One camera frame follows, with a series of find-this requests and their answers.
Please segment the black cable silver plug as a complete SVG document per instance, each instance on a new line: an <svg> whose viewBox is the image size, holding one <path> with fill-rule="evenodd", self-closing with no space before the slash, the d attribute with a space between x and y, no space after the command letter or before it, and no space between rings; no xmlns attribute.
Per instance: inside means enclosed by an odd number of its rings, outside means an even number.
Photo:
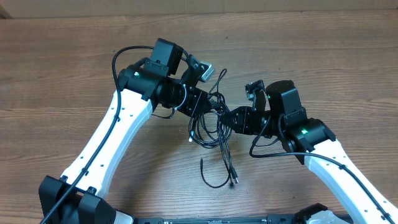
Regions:
<svg viewBox="0 0 398 224"><path fill-rule="evenodd" d="M203 183L211 189L220 189L222 187L234 186L234 180L228 161L223 161L223 167L206 166L204 158L200 159L200 177Z"/></svg>

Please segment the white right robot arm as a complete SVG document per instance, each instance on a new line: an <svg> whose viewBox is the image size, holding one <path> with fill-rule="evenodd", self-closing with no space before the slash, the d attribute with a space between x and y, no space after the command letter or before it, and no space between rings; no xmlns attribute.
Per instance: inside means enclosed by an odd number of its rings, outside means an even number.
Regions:
<svg viewBox="0 0 398 224"><path fill-rule="evenodd" d="M397 207L388 201L353 164L333 131L321 120L308 118L293 81L245 86L252 106L240 106L220 121L237 134L253 135L249 155L259 138L281 142L283 152L266 158L295 156L333 193L354 223L397 223Z"/></svg>

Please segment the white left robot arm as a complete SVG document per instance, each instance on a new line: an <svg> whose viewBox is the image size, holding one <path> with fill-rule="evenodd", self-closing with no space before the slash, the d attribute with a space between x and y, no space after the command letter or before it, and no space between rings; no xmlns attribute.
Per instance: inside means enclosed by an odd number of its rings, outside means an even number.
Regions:
<svg viewBox="0 0 398 224"><path fill-rule="evenodd" d="M96 131L59 178L39 187L44 223L133 223L134 217L107 201L111 181L132 139L158 105L189 117L211 109L197 88L215 73L181 46L157 39L151 55L113 69L116 90Z"/></svg>

